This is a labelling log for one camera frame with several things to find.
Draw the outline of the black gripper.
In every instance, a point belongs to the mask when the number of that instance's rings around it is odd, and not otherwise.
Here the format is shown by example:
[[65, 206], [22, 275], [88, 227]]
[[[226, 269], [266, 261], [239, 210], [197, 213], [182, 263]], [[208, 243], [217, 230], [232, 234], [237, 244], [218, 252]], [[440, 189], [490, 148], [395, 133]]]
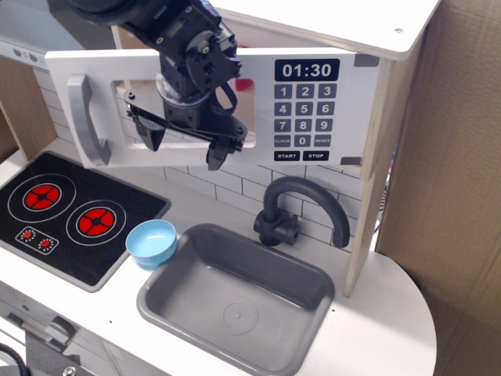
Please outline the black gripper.
[[243, 148], [247, 126], [233, 116], [238, 100], [231, 89], [185, 99], [165, 99], [156, 89], [129, 89], [123, 98], [141, 140], [154, 152], [167, 129], [208, 141], [209, 171], [219, 170], [229, 154]]

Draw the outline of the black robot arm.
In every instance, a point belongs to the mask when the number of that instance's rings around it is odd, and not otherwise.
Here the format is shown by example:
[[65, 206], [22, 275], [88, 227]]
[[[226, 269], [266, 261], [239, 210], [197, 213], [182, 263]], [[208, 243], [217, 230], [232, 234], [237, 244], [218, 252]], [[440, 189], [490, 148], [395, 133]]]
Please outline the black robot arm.
[[242, 150], [247, 127], [233, 113], [238, 100], [230, 81], [240, 76], [234, 33], [208, 1], [70, 1], [87, 21], [119, 26], [158, 51], [159, 117], [132, 103], [128, 116], [146, 146], [158, 150], [171, 128], [209, 142], [206, 162], [215, 171]]

